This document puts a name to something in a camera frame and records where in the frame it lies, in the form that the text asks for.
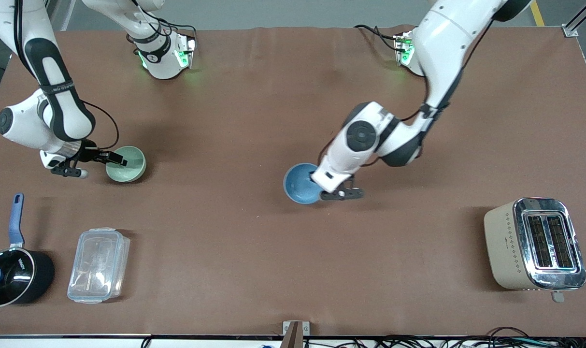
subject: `plastic container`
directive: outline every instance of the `plastic container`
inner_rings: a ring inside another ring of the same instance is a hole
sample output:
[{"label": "plastic container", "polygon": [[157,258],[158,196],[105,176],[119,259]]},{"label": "plastic container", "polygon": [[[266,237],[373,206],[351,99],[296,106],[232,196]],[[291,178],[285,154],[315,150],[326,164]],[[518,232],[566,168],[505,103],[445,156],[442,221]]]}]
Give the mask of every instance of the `plastic container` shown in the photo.
[{"label": "plastic container", "polygon": [[99,304],[117,297],[128,262],[129,238],[115,229],[91,229],[78,240],[67,297]]}]

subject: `brown tabletop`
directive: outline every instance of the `brown tabletop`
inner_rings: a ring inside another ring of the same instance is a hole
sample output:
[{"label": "brown tabletop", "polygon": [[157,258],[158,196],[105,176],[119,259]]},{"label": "brown tabletop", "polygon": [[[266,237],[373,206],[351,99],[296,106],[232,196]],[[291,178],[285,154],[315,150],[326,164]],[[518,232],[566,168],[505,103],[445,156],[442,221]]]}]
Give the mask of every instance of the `brown tabletop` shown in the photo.
[{"label": "brown tabletop", "polygon": [[[377,38],[200,32],[195,69],[170,81],[140,68],[124,32],[57,38],[80,96],[114,115],[119,145],[142,148],[149,169],[126,185],[99,163],[82,166],[86,180],[62,178],[0,135],[0,249],[24,192],[26,247],[57,271],[36,304],[0,308],[0,334],[272,334],[303,319],[322,335],[586,335],[586,285],[563,304],[503,290],[483,231],[489,209],[551,196],[569,208],[586,264],[586,66],[560,28],[491,29],[423,157],[360,170],[363,200],[311,206],[286,197],[284,173],[315,162],[353,106],[406,117],[423,101],[423,79]],[[12,59],[0,110],[36,87]],[[112,124],[96,117],[92,139],[106,145]],[[96,227],[131,238],[126,282],[114,301],[75,304],[78,236]]]}]

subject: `silver toaster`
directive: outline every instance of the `silver toaster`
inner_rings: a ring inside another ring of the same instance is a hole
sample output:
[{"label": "silver toaster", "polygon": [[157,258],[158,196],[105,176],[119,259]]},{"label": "silver toaster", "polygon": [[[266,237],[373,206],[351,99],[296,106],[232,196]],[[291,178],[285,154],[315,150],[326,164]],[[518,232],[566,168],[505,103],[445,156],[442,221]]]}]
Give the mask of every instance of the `silver toaster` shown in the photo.
[{"label": "silver toaster", "polygon": [[515,290],[575,290],[585,268],[570,215],[552,198],[521,198],[484,216],[492,275]]}]

